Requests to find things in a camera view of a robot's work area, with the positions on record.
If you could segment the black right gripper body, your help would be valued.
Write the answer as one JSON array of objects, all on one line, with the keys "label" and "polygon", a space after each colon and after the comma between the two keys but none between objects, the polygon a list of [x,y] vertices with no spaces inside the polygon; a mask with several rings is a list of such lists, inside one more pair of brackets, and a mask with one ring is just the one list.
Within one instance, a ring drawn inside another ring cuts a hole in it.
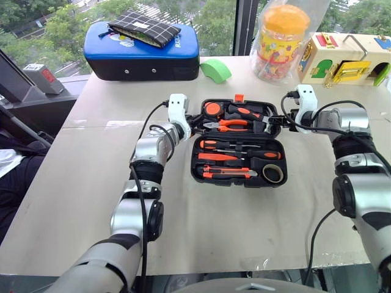
[{"label": "black right gripper body", "polygon": [[289,112],[286,114],[286,120],[287,120],[287,125],[288,129],[291,132],[298,132],[299,128],[296,127],[296,116],[299,112],[299,109],[291,109]]}]

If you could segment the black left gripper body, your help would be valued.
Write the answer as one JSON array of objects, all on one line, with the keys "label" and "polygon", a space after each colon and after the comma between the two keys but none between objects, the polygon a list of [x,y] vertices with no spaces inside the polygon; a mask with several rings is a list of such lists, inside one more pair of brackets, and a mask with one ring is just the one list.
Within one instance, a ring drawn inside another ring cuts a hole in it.
[{"label": "black left gripper body", "polygon": [[194,135],[194,119],[196,118],[196,116],[186,114],[185,118],[186,118],[186,122],[187,122],[188,126],[190,127],[190,136],[193,136]]}]

